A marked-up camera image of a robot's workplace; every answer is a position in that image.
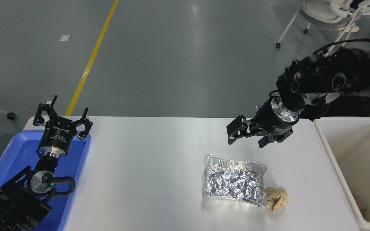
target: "chair leg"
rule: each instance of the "chair leg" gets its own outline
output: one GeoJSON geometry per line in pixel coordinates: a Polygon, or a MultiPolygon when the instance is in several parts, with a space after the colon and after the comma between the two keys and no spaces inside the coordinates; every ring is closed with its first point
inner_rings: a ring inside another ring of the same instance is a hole
{"type": "Polygon", "coordinates": [[[304,30],[304,34],[307,34],[308,31],[309,31],[309,27],[311,26],[311,23],[308,22],[308,26],[306,27],[306,29],[304,30]]]}
{"type": "MultiPolygon", "coordinates": [[[[337,42],[339,41],[341,38],[342,38],[342,35],[345,34],[345,31],[347,29],[350,29],[351,26],[354,26],[355,23],[354,23],[354,19],[355,19],[355,16],[357,15],[357,13],[360,11],[361,9],[358,8],[357,11],[355,11],[352,16],[351,16],[351,20],[349,21],[349,23],[345,26],[345,28],[343,28],[343,30],[339,33],[339,36],[338,38],[334,41],[334,42],[337,42]]],[[[328,52],[325,54],[325,57],[327,57],[330,53],[330,51],[332,51],[333,47],[335,47],[335,45],[331,45],[328,49],[328,52]]]]}
{"type": "Polygon", "coordinates": [[[294,17],[292,17],[291,21],[289,22],[288,26],[285,28],[284,32],[282,33],[281,37],[278,39],[278,42],[276,43],[275,47],[276,48],[279,48],[281,47],[281,41],[282,41],[282,38],[285,36],[285,34],[287,33],[288,29],[291,27],[292,23],[294,22],[295,18],[298,16],[299,14],[299,10],[301,9],[301,7],[296,11],[294,17]]]}
{"type": "Polygon", "coordinates": [[[0,114],[6,115],[6,117],[10,120],[15,119],[15,113],[13,113],[13,112],[7,112],[7,111],[4,111],[4,110],[0,109],[0,114]]]}
{"type": "Polygon", "coordinates": [[[355,25],[355,23],[353,23],[353,24],[351,25],[351,28],[349,28],[349,32],[348,32],[348,34],[346,35],[345,40],[348,40],[349,35],[351,35],[351,31],[352,31],[352,29],[354,28],[354,25],[355,25]]]}

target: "white box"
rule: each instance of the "white box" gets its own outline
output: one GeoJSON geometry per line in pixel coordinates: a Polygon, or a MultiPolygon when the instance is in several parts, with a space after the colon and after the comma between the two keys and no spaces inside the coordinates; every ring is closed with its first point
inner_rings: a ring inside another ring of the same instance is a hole
{"type": "Polygon", "coordinates": [[[314,121],[361,230],[370,230],[370,118],[324,117],[314,121]],[[362,217],[353,196],[366,207],[362,217]]]}

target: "crumpled aluminum foil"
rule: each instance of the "crumpled aluminum foil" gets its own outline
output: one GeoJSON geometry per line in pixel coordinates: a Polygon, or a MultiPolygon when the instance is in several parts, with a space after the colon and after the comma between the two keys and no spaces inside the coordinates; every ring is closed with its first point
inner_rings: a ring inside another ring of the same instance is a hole
{"type": "Polygon", "coordinates": [[[209,154],[204,191],[210,198],[221,197],[266,206],[263,185],[266,167],[251,161],[220,159],[209,154]]]}

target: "beige crumpled tissue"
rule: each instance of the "beige crumpled tissue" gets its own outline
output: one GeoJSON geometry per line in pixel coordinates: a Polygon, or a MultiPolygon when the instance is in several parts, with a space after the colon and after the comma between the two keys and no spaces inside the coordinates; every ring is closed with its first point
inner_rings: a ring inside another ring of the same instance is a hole
{"type": "Polygon", "coordinates": [[[265,190],[268,204],[266,205],[271,211],[282,208],[289,202],[289,196],[286,190],[282,187],[274,188],[267,187],[265,190]]]}

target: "yellow floor line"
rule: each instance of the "yellow floor line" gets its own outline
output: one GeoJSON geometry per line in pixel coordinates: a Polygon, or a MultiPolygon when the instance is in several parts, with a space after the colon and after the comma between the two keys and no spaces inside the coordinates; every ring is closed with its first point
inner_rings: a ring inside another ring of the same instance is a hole
{"type": "Polygon", "coordinates": [[[66,116],[70,116],[72,114],[72,111],[74,110],[76,101],[79,98],[79,95],[81,94],[82,88],[84,87],[85,80],[88,77],[89,71],[91,70],[91,66],[94,63],[95,57],[97,56],[98,49],[101,46],[102,39],[104,38],[105,32],[107,31],[109,21],[112,18],[112,14],[115,11],[116,5],[118,4],[118,0],[115,0],[113,2],[112,8],[109,11],[107,20],[105,21],[104,26],[102,27],[100,36],[98,37],[97,43],[95,44],[94,50],[92,51],[91,57],[89,58],[88,64],[85,67],[84,74],[82,74],[81,80],[79,81],[78,86],[76,87],[74,96],[71,99],[71,102],[69,103],[68,109],[65,112],[66,116]]]}

